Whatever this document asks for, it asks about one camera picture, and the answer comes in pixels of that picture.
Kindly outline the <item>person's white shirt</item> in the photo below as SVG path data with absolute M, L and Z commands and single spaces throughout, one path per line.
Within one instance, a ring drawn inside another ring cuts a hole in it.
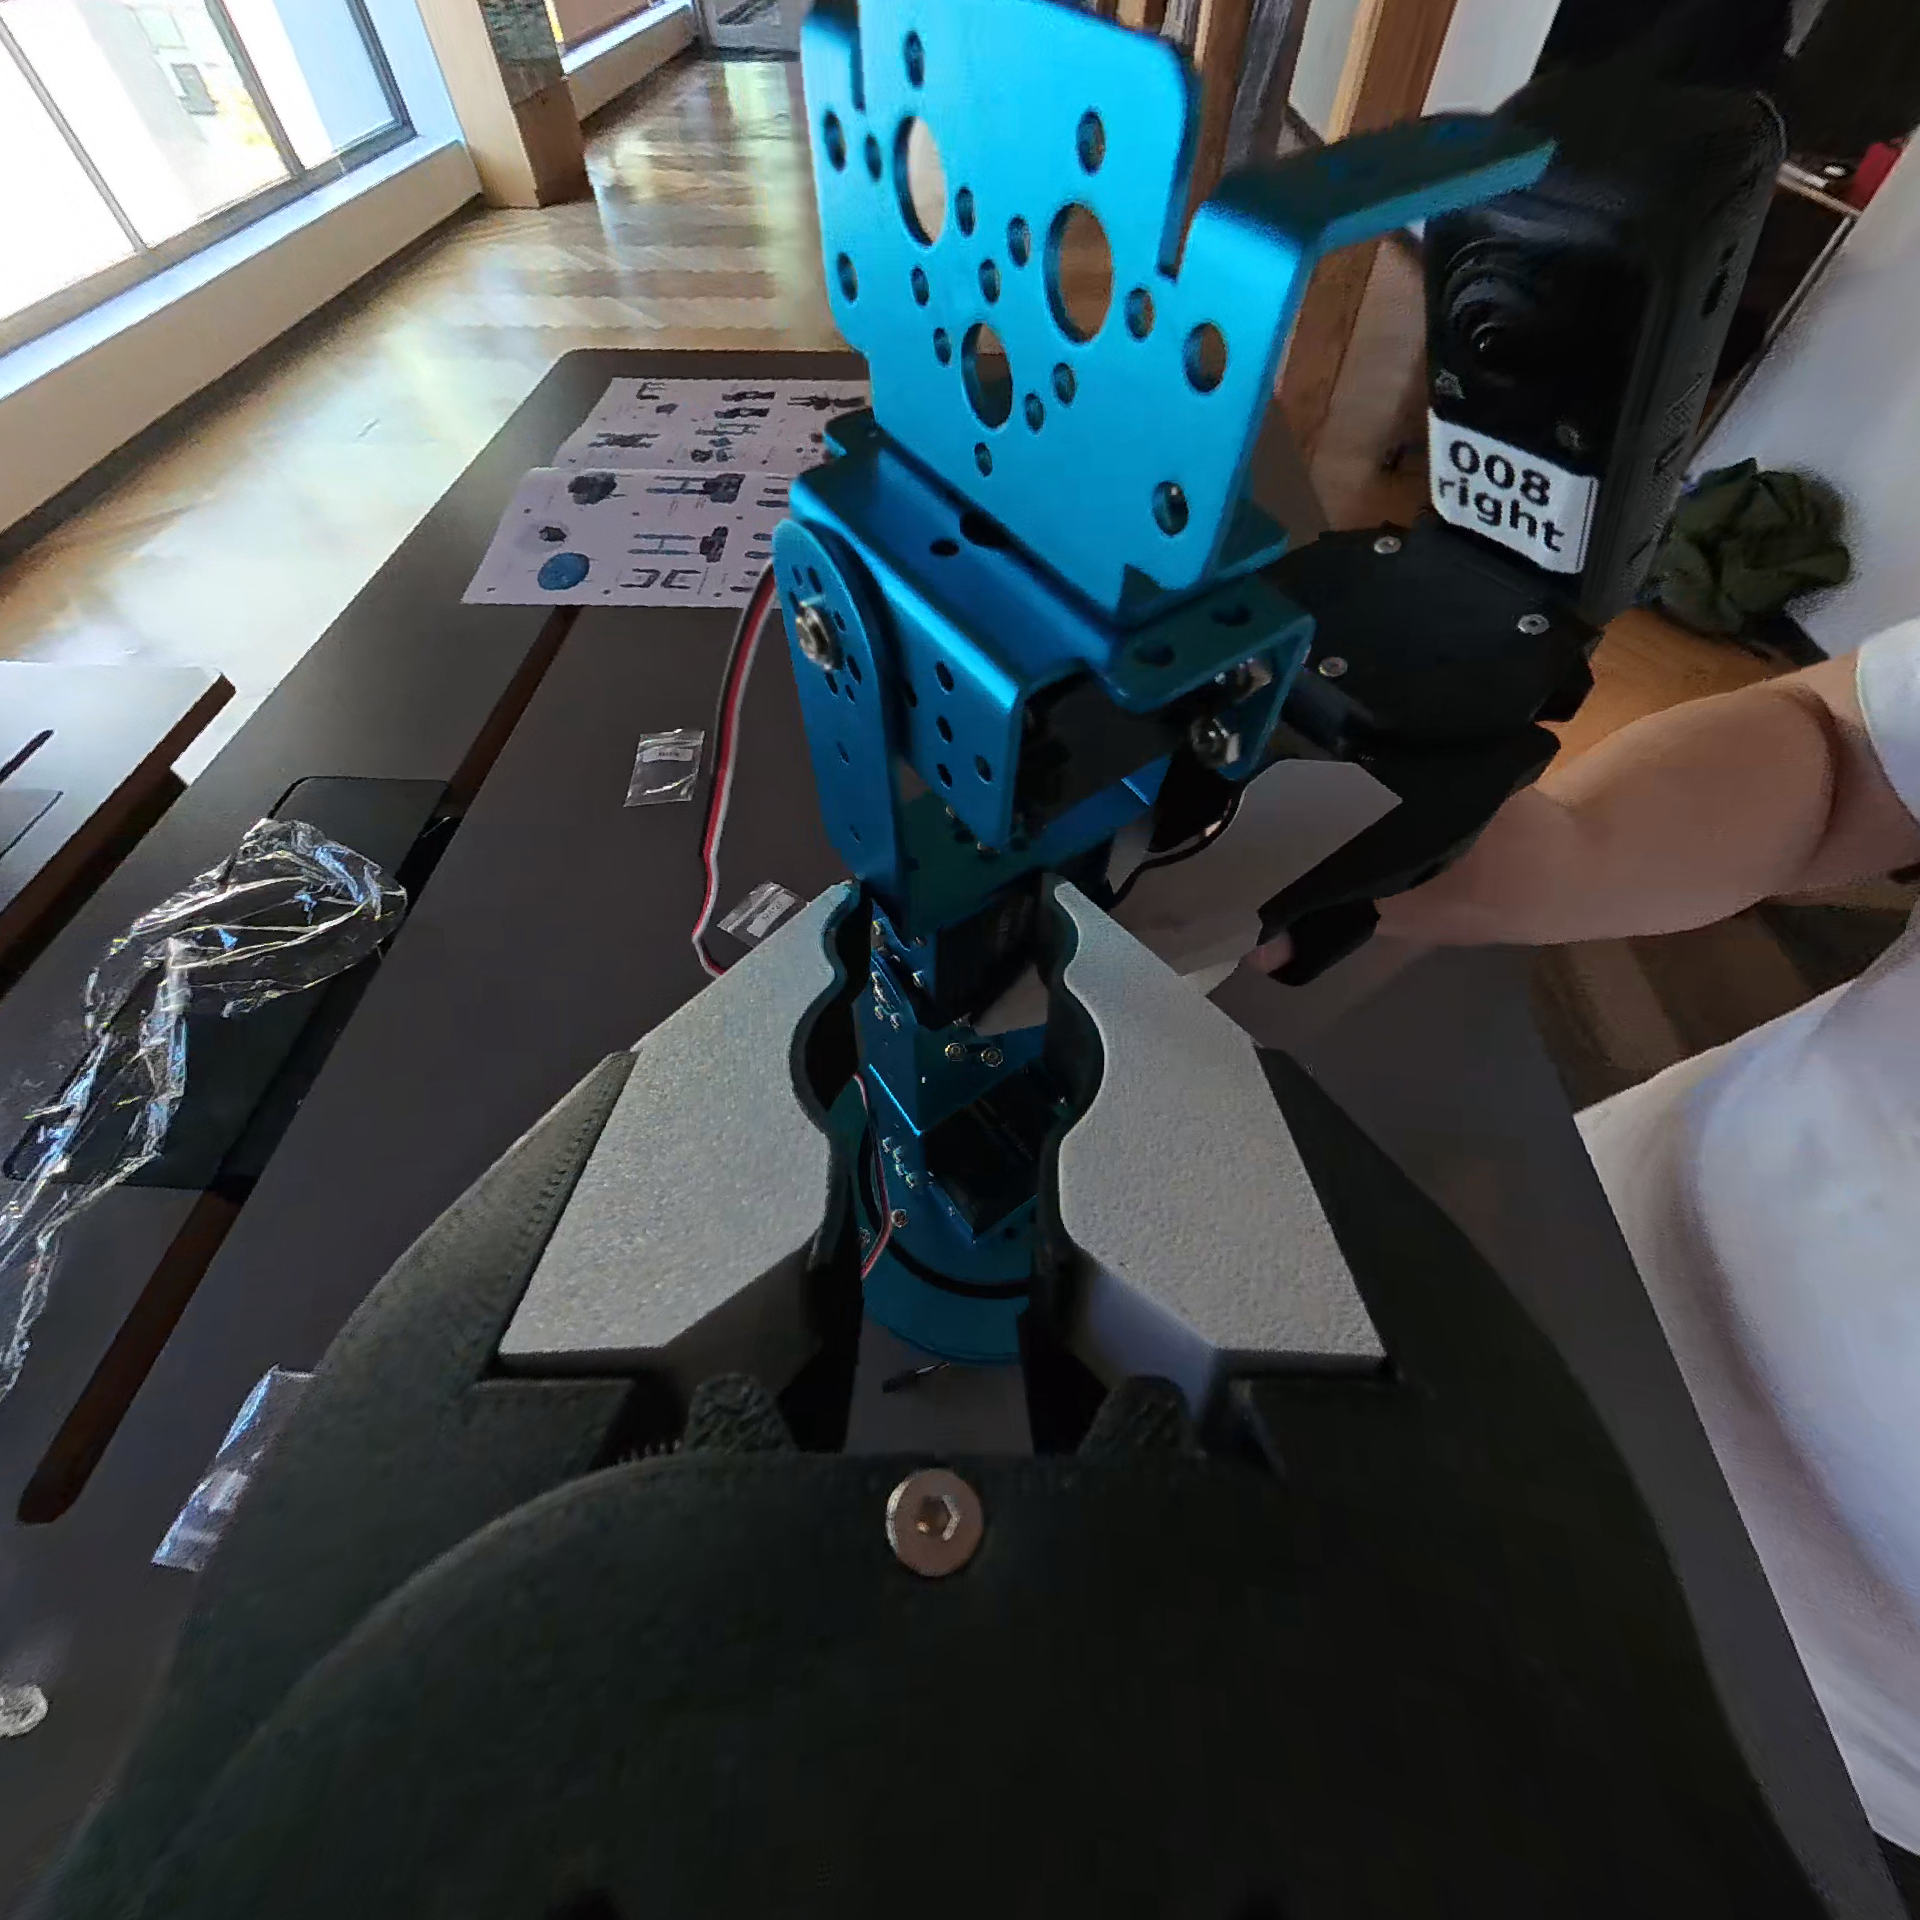
M 1579 1132 L 1869 1826 L 1917 1819 L 1915 918 Z

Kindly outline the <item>person's right hand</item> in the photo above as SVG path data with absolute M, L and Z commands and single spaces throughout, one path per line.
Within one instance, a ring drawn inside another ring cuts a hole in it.
M 1510 943 L 1526 935 L 1524 862 L 1481 840 L 1417 887 L 1381 901 L 1319 904 L 1270 928 L 1251 965 L 1289 983 L 1327 971 L 1374 936 L 1419 949 Z

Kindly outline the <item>grey desk with wood edge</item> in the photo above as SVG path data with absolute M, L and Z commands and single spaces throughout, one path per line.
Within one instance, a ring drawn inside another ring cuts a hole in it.
M 183 792 L 180 754 L 230 699 L 200 668 L 3 662 L 5 986 Z

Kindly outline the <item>person's right forearm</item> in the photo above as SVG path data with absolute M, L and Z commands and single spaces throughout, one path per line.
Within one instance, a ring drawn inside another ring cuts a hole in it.
M 1917 859 L 1917 634 L 1623 726 L 1483 835 L 1496 943 L 1703 928 Z

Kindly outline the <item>dark green cloth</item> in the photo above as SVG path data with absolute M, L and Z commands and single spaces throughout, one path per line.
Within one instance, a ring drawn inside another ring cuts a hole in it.
M 1645 598 L 1683 629 L 1729 639 L 1852 575 L 1840 494 L 1806 471 L 1744 460 L 1683 490 Z

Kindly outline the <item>wooden post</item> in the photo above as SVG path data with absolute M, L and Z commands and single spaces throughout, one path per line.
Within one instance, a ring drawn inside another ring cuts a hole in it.
M 1189 181 L 1189 210 L 1198 210 L 1225 172 L 1278 149 L 1312 5 L 1195 2 L 1184 12 L 1191 19 L 1189 51 L 1198 77 Z M 1423 115 L 1453 13 L 1453 2 L 1355 7 L 1327 115 L 1333 142 Z M 1361 242 L 1319 268 L 1291 334 L 1278 402 L 1304 458 L 1325 436 L 1379 248 L 1379 240 Z

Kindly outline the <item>crumpled clear plastic wrap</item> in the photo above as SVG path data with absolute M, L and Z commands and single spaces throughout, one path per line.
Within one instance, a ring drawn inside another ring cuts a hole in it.
M 207 1029 L 345 975 L 404 904 L 368 855 L 310 823 L 257 821 L 108 941 L 80 1000 L 80 1059 L 17 1124 L 25 1158 L 5 1172 L 5 1396 L 25 1372 L 63 1230 L 159 1163 Z

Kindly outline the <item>printed instruction booklet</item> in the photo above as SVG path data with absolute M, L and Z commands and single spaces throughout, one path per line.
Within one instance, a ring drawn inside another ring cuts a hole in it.
M 521 477 L 463 603 L 745 608 L 793 480 L 869 402 L 863 378 L 617 378 Z

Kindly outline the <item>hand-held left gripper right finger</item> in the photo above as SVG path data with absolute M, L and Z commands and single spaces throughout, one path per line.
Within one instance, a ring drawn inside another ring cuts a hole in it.
M 1256 1384 L 1389 1384 L 1389 1355 L 1261 1048 L 1070 880 L 1044 888 L 1027 1446 L 1068 1454 L 1128 1380 L 1203 1435 Z

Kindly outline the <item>blue toy robot arm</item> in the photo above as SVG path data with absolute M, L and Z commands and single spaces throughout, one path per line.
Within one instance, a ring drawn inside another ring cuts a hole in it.
M 870 408 L 774 530 L 822 824 L 869 912 L 854 1019 L 872 1320 L 1020 1360 L 1032 1298 L 1044 888 L 1157 954 L 1289 726 L 1312 613 L 1251 471 L 1312 268 L 1532 184 L 1448 115 L 1228 176 L 1191 216 L 1195 84 L 1060 5 L 815 5 L 800 34 L 832 314 Z

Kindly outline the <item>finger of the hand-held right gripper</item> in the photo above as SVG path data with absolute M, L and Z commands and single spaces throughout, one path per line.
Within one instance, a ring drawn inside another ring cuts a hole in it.
M 1264 904 L 1401 799 L 1334 758 L 1278 758 L 1204 848 L 1157 866 L 1157 958 L 1209 992 L 1264 943 Z

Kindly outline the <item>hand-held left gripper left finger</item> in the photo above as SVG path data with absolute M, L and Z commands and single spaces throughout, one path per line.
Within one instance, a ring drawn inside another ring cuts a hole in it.
M 863 910 L 838 880 L 630 1047 L 543 1240 L 504 1375 L 638 1384 L 685 1416 L 750 1375 L 808 1452 L 840 1452 L 863 1315 L 852 996 Z

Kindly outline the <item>wooden column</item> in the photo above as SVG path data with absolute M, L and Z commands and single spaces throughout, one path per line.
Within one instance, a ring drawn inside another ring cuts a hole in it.
M 470 164 L 492 208 L 592 194 L 580 115 L 547 2 L 419 2 Z

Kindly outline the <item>large grid window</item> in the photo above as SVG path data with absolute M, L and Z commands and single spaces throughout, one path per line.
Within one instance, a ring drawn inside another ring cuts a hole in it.
M 3 346 L 457 134 L 419 5 L 5 2 Z

